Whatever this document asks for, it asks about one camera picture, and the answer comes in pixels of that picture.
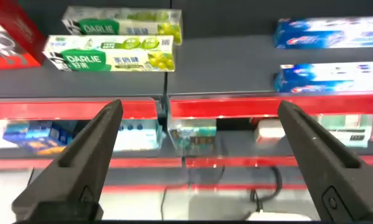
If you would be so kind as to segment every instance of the black cable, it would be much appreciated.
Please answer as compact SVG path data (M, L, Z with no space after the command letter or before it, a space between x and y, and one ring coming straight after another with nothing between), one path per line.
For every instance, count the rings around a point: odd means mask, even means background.
M278 167L270 167L270 169L274 172L274 175L275 175L275 184L276 184L275 191L272 194L266 195L262 198L259 198L256 189L250 191L250 201L256 203L256 205L257 205L256 211L257 212L262 211L263 210L262 204L266 201L269 201L269 200L272 200L273 198L275 198L279 194L279 192L281 191L281 189L283 187L282 176L280 175L280 171L279 171Z
M166 194L167 194L167 188L164 188L163 196L162 196L162 203L160 204L160 217L162 217L162 220L164 220L163 206L164 206L164 201L166 199Z

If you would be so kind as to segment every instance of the store shelf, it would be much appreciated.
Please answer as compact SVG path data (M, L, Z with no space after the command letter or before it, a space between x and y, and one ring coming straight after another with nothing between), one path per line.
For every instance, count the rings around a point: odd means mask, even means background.
M123 119L156 119L164 73L61 72L43 67L0 71L0 119L91 119L123 100Z
M281 100L310 114L373 114L373 93L291 96L272 86L281 64L365 61L373 48L276 49L271 35L191 39L177 52L167 94L174 119L276 116Z
M215 156L186 158L189 168L200 167L255 167L255 166L297 166L292 149L286 138L271 147L261 147L254 142L252 131L218 131ZM373 165L373 142L368 148L351 148L357 155Z
M56 155L39 156L24 148L0 149L0 169L46 168ZM114 152L111 168L181 167L181 158L166 138L160 150Z
M41 174L35 169L31 182ZM104 192L125 190L187 189L188 176L182 168L131 168L109 169L105 179Z

